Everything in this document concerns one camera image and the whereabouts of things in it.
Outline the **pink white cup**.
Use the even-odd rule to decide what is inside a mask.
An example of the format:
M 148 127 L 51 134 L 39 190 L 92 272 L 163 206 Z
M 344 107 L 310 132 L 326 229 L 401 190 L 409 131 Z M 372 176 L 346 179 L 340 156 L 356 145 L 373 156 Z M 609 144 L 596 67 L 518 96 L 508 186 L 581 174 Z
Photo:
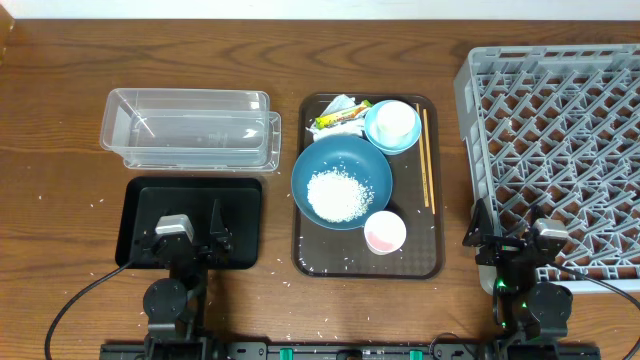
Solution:
M 404 221 L 390 211 L 373 213 L 365 222 L 366 245 L 376 255 L 387 255 L 399 250 L 407 237 Z

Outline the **light blue small bowl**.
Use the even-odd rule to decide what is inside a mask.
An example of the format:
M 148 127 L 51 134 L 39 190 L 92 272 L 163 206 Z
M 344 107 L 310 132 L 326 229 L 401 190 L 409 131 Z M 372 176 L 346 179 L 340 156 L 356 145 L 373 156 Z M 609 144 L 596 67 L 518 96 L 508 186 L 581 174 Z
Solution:
M 416 110 L 410 106 L 414 110 L 415 124 L 414 124 L 414 127 L 413 127 L 409 137 L 406 139 L 406 141 L 404 143 L 402 143 L 400 146 L 397 146 L 397 147 L 385 147 L 384 145 L 382 145 L 378 140 L 377 130 L 376 130 L 376 127 L 375 127 L 375 119 L 376 119 L 376 115 L 377 115 L 377 112 L 378 112 L 380 106 L 383 105 L 386 102 L 389 102 L 389 101 L 399 101 L 399 100 L 384 100 L 384 101 L 376 103 L 367 112 L 367 114 L 365 116 L 364 130 L 365 130 L 365 135 L 366 135 L 367 139 L 374 146 L 379 148 L 382 151 L 383 154 L 385 154 L 385 155 L 398 155 L 398 154 L 406 151 L 410 147 L 412 147 L 418 141 L 418 139 L 420 137 L 420 130 L 421 130 L 421 125 L 422 124 L 420 124 L 420 120 L 419 120 L 418 114 L 416 113 Z

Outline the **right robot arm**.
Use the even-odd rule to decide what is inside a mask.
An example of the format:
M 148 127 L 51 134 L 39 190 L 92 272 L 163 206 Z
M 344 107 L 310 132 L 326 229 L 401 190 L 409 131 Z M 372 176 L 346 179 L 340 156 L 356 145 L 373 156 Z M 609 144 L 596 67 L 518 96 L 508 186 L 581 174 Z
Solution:
M 492 267 L 493 317 L 512 344 L 542 345 L 568 334 L 573 295 L 561 285 L 537 280 L 537 270 L 552 263 L 569 240 L 565 225 L 533 208 L 532 222 L 519 237 L 495 233 L 492 216 L 482 200 L 473 208 L 463 239 L 477 250 L 475 262 Z

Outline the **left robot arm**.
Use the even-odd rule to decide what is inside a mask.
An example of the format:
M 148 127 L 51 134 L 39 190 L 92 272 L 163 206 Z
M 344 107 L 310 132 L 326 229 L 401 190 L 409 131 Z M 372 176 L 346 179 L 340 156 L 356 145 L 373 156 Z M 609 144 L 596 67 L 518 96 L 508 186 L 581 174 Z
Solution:
M 197 235 L 188 216 L 166 215 L 142 241 L 142 255 L 169 270 L 143 297 L 148 317 L 145 359 L 213 359 L 219 350 L 204 327 L 208 269 L 228 262 L 231 232 L 221 201 L 213 203 L 209 230 Z

